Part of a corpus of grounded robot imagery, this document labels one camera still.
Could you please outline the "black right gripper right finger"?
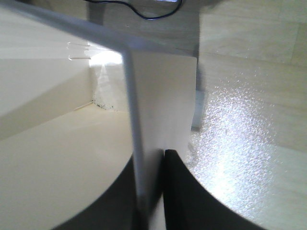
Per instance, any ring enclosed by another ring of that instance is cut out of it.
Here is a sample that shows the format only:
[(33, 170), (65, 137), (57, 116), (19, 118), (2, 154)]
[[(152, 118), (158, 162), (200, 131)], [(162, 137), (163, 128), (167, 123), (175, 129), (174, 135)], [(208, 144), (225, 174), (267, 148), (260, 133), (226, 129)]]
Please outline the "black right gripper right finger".
[(175, 150), (165, 151), (164, 209), (168, 230), (259, 230), (214, 198)]

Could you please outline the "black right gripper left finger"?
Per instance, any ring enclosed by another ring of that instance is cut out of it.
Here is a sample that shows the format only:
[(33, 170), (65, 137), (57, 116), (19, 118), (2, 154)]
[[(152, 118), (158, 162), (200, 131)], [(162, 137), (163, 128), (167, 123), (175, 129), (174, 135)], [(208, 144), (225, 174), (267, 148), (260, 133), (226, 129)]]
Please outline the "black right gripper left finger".
[(89, 207), (56, 230), (138, 230), (133, 159)]

